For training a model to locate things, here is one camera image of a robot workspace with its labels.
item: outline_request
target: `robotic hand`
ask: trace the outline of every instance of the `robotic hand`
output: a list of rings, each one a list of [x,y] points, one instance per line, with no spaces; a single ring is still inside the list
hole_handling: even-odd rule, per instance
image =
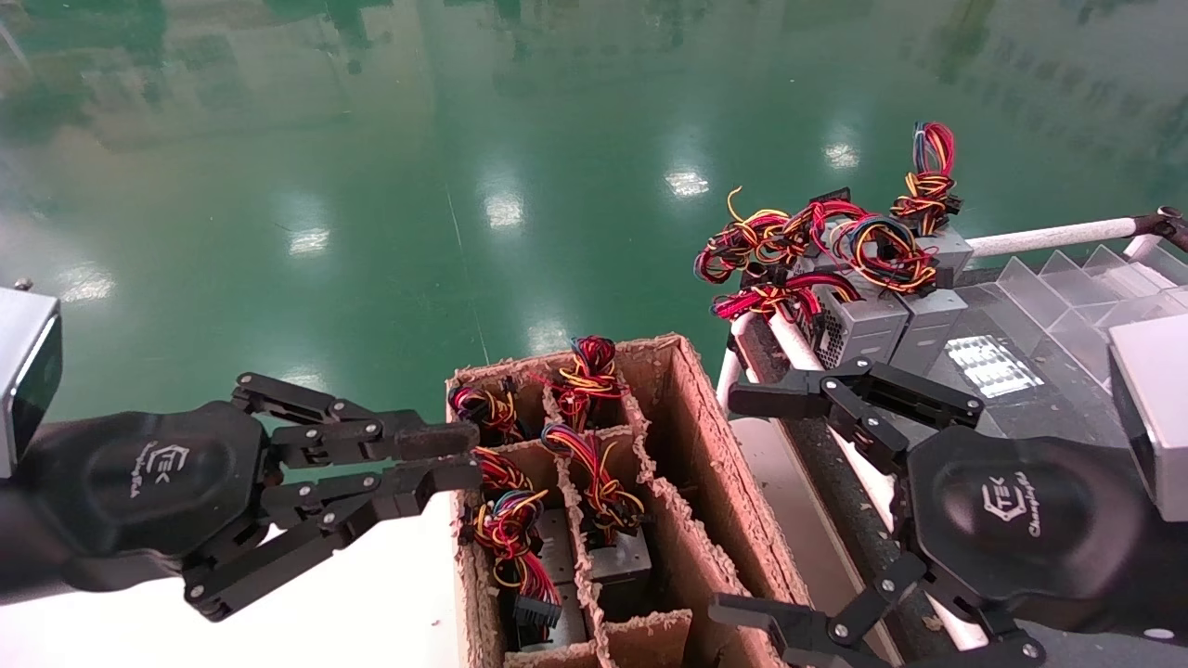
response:
[[[40,426],[62,370],[57,300],[0,290],[4,310],[23,317],[0,341],[0,605],[181,575],[187,603],[219,622],[377,523],[481,481],[474,424],[426,426],[255,373],[188,412]],[[270,437],[254,414],[295,426]],[[280,467],[388,458],[318,483],[286,483]],[[285,531],[263,542],[273,523]]]
[[[1043,647],[1016,619],[1188,644],[1188,524],[1163,519],[1127,448],[981,435],[975,397],[865,359],[735,385],[728,402],[742,415],[827,417],[896,477],[892,537],[903,554],[836,617],[745,597],[712,601],[713,619],[766,630],[789,664],[886,668],[862,637],[917,585],[990,644],[910,668],[1042,666]],[[909,450],[874,407],[939,431]]]

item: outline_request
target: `gray power supply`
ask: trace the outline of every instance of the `gray power supply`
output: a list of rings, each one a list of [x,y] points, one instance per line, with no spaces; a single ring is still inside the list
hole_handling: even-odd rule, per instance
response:
[[[833,290],[814,288],[821,300],[824,327],[815,349],[826,368],[857,357],[889,361],[908,320],[903,304],[892,295],[880,295],[883,290],[877,285],[859,278],[854,289],[861,301],[841,302]],[[814,333],[808,327],[803,329],[805,338],[814,341]]]
[[[954,281],[965,271],[965,265],[973,256],[973,247],[948,225],[937,229],[935,237],[917,238],[916,245],[934,253],[933,259],[936,260],[937,271],[952,267]]]
[[[923,297],[896,295],[896,298],[908,311],[908,322],[891,355],[891,366],[925,376],[965,311],[965,300],[953,290],[935,290]]]

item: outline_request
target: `black connector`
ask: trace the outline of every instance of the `black connector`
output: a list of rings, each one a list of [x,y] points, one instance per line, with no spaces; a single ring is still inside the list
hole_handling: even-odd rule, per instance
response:
[[[462,527],[457,531],[457,544],[468,546],[474,542],[474,518],[478,512],[468,506],[462,506],[462,515],[460,519],[462,521]]]
[[[826,330],[826,324],[827,324],[824,313],[814,314],[811,322],[813,322],[813,324],[811,324],[811,327],[813,327],[813,349],[814,351],[819,351],[819,349],[821,349],[821,340],[824,339],[824,330]]]
[[[958,272],[952,266],[936,267],[935,285],[941,290],[952,290],[956,286]]]
[[[527,549],[532,550],[532,554],[539,555],[541,550],[544,549],[544,538],[541,537],[541,532],[532,528],[532,532],[527,536]]]
[[[846,185],[845,188],[839,188],[836,190],[830,190],[830,191],[828,191],[828,193],[826,193],[823,195],[817,195],[816,197],[811,197],[809,200],[809,203],[810,204],[816,204],[819,202],[832,202],[834,200],[841,200],[842,202],[848,202],[849,201],[849,187]]]
[[[739,288],[746,289],[753,285],[783,285],[788,282],[788,267],[778,264],[748,263],[742,276],[739,277]]]
[[[961,213],[961,204],[962,203],[963,203],[963,200],[961,200],[961,197],[956,197],[954,195],[946,195],[944,196],[944,213],[947,213],[949,215],[958,215],[959,213]]]
[[[551,629],[561,620],[561,606],[517,594],[516,604],[512,606],[512,618],[517,624],[525,626]]]

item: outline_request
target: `metal grille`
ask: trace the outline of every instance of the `metal grille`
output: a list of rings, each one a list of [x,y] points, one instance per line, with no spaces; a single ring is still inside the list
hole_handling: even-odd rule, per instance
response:
[[[817,346],[817,357],[821,365],[833,368],[841,361],[841,351],[846,347],[846,329],[841,326],[833,311],[824,309],[824,335]]]

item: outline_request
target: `white table surface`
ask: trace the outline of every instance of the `white table surface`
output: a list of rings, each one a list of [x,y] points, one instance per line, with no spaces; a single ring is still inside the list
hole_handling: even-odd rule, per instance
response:
[[[453,555],[438,494],[219,624],[179,578],[0,607],[0,666],[457,666]]]

